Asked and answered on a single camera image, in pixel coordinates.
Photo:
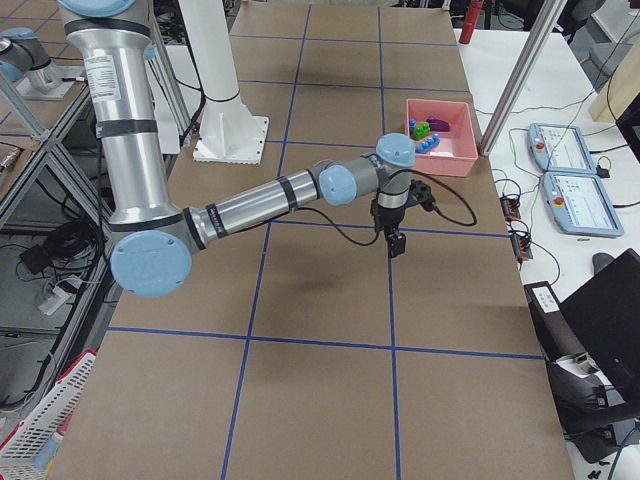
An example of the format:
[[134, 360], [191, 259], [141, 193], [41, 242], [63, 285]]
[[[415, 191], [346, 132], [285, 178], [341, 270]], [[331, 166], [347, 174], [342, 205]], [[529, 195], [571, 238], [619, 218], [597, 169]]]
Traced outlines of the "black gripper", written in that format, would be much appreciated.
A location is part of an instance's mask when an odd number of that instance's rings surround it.
[[387, 236], [388, 256], [396, 258], [406, 251], [406, 235], [400, 232], [404, 220], [408, 193], [378, 192], [373, 200], [374, 229]]

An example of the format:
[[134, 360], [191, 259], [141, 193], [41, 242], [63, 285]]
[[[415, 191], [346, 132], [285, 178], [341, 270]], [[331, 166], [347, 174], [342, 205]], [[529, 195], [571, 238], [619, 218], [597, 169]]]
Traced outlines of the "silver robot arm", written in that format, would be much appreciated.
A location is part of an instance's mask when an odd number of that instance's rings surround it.
[[[160, 297], [187, 279], [193, 256], [212, 243], [324, 200], [342, 206], [372, 195], [372, 216], [390, 256], [404, 252], [400, 232], [409, 203], [414, 145], [383, 136], [372, 154], [324, 160], [203, 207], [178, 207], [167, 186], [144, 54], [153, 8], [147, 1], [63, 1], [67, 39], [82, 54], [115, 199], [110, 269], [126, 291]], [[238, 85], [224, 9], [218, 1], [179, 5], [202, 90], [196, 171], [259, 163], [269, 121], [253, 115]]]

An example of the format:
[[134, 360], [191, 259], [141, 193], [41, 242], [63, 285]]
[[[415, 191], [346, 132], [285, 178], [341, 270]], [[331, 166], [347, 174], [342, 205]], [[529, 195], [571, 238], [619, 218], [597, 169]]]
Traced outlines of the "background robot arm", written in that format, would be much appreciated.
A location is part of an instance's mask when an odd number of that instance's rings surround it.
[[28, 78], [38, 91], [47, 92], [61, 84], [60, 74], [37, 35], [27, 27], [1, 32], [1, 72], [15, 83]]

